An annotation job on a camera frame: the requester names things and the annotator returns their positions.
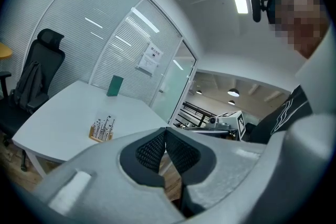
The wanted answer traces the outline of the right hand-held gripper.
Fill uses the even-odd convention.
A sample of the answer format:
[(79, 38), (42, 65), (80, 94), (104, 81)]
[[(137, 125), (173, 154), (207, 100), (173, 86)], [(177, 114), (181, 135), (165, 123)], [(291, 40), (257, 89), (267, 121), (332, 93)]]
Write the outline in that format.
[(241, 110), (226, 112), (222, 115), (212, 117), (205, 126), (216, 129), (235, 129), (237, 131), (236, 137), (238, 141), (243, 138), (246, 131), (245, 121)]

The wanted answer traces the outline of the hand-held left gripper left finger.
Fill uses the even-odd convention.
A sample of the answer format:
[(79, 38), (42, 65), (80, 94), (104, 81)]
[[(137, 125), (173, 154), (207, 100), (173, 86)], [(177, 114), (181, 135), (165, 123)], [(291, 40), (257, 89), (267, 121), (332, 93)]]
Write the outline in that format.
[(163, 186), (135, 182), (120, 160), (126, 146), (155, 136), (159, 129), (95, 144), (48, 174), (33, 194), (61, 222), (179, 223), (185, 217)]

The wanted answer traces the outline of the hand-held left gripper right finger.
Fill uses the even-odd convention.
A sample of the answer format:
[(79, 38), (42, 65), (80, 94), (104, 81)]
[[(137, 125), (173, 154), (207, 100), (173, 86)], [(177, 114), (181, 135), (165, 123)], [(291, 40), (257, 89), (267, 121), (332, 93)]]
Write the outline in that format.
[(251, 219), (272, 175), (272, 144), (165, 130), (166, 150), (181, 175), (181, 208), (167, 219)]

